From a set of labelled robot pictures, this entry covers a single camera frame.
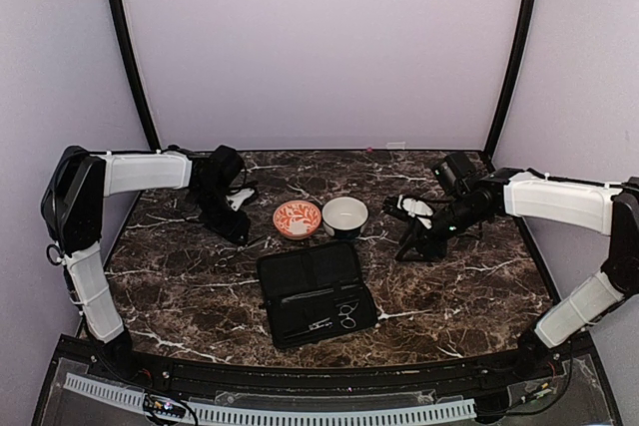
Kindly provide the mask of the silver thinning scissors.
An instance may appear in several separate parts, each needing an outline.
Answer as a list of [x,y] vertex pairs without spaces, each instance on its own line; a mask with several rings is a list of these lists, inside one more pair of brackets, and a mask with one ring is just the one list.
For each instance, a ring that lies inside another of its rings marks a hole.
[[[339,304],[337,306],[337,324],[346,330],[352,330],[357,327],[357,321],[354,319],[353,315],[357,311],[359,307],[358,301],[351,301]],[[329,328],[333,326],[333,321],[331,318],[326,317],[315,321],[308,325],[308,331],[315,331],[319,329]]]

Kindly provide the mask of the black zippered tool case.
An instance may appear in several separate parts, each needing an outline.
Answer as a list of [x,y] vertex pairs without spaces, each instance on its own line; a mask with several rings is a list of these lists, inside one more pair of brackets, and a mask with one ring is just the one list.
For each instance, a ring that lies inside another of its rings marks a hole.
[[[257,260],[274,347],[287,350],[369,329],[377,324],[371,292],[363,280],[354,246],[345,241],[301,248]],[[341,328],[337,306],[358,301],[357,327]],[[308,331],[308,325],[329,317],[333,326]]]

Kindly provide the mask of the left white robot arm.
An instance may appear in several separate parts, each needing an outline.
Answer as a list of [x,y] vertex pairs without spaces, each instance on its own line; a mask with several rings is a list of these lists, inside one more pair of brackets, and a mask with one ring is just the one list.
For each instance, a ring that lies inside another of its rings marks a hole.
[[104,200],[148,190],[185,190],[199,221],[243,246],[251,222],[243,207],[258,196],[239,153],[219,146],[209,154],[172,146],[154,152],[63,152],[41,200],[41,215],[65,271],[71,298],[90,333],[104,344],[125,333],[105,276],[101,253]]

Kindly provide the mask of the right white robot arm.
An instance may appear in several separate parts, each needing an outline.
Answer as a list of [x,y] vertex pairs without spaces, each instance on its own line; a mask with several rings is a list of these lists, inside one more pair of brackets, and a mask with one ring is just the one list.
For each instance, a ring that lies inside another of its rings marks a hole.
[[625,318],[605,323],[625,303],[638,305],[636,179],[598,183],[505,168],[451,185],[446,199],[389,196],[383,210],[407,226],[399,261],[415,251],[418,259],[439,264],[450,241],[498,217],[532,227],[533,246],[561,299],[527,327],[522,348],[510,356],[509,370],[520,380],[533,378],[550,349],[583,329],[594,330],[596,345],[605,334],[622,342],[638,336],[618,333]]

